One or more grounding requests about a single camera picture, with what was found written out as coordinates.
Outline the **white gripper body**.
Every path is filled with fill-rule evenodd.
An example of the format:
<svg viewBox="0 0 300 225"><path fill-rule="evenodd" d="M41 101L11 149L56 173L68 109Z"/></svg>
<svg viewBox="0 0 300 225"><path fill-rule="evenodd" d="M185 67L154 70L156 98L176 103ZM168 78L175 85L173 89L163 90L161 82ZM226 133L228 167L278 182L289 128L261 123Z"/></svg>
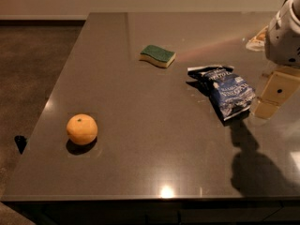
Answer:
<svg viewBox="0 0 300 225"><path fill-rule="evenodd" d="M269 23L265 55L276 64L300 67L300 0L285 0Z"/></svg>

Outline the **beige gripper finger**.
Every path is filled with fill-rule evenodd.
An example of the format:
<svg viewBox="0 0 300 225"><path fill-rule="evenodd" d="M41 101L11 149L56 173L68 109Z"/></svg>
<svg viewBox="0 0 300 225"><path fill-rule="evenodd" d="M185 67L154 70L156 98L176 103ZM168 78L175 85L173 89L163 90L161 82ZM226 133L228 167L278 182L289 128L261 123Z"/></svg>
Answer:
<svg viewBox="0 0 300 225"><path fill-rule="evenodd" d="M279 67L263 76L263 83L253 101L253 115L271 118L278 109L300 88L300 69Z"/></svg>

